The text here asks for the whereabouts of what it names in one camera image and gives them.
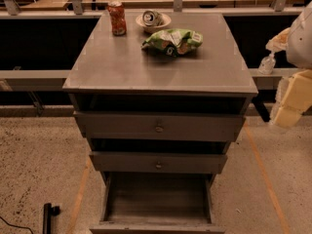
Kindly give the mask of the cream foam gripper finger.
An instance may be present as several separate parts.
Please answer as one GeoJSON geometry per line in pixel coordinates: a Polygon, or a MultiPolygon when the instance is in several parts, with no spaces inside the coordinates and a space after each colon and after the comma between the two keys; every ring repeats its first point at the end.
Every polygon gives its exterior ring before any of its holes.
{"type": "Polygon", "coordinates": [[[312,70],[307,69],[290,77],[283,77],[275,99],[270,123],[284,129],[291,128],[312,106],[312,70]]]}
{"type": "Polygon", "coordinates": [[[265,49],[274,53],[284,51],[287,47],[289,32],[289,28],[282,30],[267,42],[265,49]]]}

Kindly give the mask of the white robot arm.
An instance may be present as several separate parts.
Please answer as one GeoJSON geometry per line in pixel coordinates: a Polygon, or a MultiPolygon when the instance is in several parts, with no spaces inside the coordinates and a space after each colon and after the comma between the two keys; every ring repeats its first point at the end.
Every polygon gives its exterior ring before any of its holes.
{"type": "Polygon", "coordinates": [[[312,2],[265,48],[274,53],[285,51],[287,62],[299,69],[280,81],[270,115],[272,125],[288,129],[312,106],[312,2]]]}

